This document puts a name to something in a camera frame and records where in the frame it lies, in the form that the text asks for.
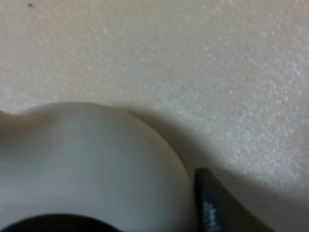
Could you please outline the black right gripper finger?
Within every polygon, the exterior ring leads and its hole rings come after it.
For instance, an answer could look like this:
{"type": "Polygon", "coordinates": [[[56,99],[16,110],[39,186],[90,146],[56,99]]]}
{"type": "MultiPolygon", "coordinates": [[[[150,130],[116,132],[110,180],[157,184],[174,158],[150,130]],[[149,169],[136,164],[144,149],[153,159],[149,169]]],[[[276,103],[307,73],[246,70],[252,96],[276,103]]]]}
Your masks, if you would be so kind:
{"type": "Polygon", "coordinates": [[[271,232],[207,168],[195,171],[194,191],[200,232],[271,232]]]}

